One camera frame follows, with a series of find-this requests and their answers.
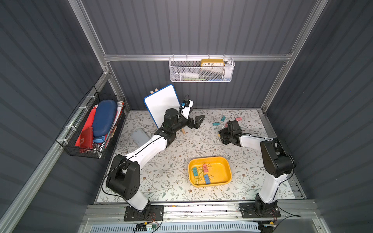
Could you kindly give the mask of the yellow plastic storage tray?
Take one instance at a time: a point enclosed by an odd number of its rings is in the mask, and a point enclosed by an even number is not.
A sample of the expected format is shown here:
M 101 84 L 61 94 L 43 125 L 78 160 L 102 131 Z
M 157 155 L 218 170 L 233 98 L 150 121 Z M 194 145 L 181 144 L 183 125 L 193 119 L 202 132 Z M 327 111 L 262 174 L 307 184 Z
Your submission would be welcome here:
M 195 185 L 194 176 L 192 173 L 193 167 L 202 167 L 202 164 L 211 164 L 212 170 L 208 173 L 213 176 L 211 184 Z M 209 187 L 217 185 L 225 185 L 232 181 L 232 172 L 228 163 L 228 160 L 221 157 L 202 157 L 196 158 L 189 162 L 188 164 L 188 175 L 189 181 L 195 187 Z

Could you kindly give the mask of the blue binder clip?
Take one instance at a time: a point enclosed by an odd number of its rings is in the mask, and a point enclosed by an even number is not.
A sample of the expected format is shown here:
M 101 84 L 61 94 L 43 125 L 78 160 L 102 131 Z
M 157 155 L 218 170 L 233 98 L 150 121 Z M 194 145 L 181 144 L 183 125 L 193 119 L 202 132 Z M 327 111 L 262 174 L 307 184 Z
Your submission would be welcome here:
M 205 184 L 211 184 L 212 179 L 213 179 L 212 175 L 204 174 Z

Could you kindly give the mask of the yellow binder clip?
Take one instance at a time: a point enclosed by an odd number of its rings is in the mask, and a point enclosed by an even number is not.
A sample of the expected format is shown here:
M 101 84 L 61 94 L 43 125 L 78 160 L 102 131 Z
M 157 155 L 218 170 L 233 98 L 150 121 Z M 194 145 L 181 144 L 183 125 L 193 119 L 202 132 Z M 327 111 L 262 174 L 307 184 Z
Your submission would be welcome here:
M 194 177 L 194 184 L 195 185 L 203 185 L 203 184 L 205 184 L 205 180 L 204 180 L 204 172 L 202 170 L 202 167 L 196 167 L 196 168 L 198 169 L 199 176 Z

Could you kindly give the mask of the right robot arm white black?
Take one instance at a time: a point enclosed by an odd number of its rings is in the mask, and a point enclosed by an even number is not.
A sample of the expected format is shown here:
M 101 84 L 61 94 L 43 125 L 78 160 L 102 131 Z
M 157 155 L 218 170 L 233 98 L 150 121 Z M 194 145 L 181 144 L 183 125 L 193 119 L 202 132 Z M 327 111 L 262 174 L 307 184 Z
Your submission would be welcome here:
M 227 127 L 221 129 L 218 134 L 225 145 L 233 144 L 261 151 L 266 177 L 255 202 L 262 207 L 275 206 L 280 186 L 290 179 L 296 167 L 286 142 L 276 137 L 244 133 L 236 120 L 227 122 Z

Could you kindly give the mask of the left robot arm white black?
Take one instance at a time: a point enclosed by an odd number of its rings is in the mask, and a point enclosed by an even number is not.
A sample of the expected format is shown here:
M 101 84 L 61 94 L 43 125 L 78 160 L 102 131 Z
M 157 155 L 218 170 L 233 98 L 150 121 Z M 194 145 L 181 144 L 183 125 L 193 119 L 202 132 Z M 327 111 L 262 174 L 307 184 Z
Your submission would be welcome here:
M 198 129 L 206 118 L 205 115 L 191 118 L 184 116 L 185 112 L 185 109 L 166 110 L 164 122 L 149 141 L 127 155 L 116 155 L 112 161 L 110 171 L 102 184 L 113 191 L 114 196 L 123 198 L 139 212 L 150 205 L 150 201 L 139 191 L 141 169 L 172 144 L 179 130 L 184 127 Z

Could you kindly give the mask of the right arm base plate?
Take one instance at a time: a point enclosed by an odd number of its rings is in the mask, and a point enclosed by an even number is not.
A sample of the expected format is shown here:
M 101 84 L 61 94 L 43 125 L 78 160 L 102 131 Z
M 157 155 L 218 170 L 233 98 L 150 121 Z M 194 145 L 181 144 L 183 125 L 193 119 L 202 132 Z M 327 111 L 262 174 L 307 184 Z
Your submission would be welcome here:
M 239 211 L 243 218 L 278 218 L 281 217 L 277 201 L 270 204 L 240 203 Z

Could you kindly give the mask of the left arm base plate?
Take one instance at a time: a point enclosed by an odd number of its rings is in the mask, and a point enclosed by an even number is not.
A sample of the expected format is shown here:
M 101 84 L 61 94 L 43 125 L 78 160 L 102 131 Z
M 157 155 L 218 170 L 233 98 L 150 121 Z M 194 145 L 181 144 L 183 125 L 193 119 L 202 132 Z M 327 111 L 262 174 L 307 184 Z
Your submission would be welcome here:
M 139 211 L 132 206 L 128 206 L 125 210 L 123 220 L 130 221 L 161 221 L 164 217 L 163 205 L 150 205 L 144 210 Z

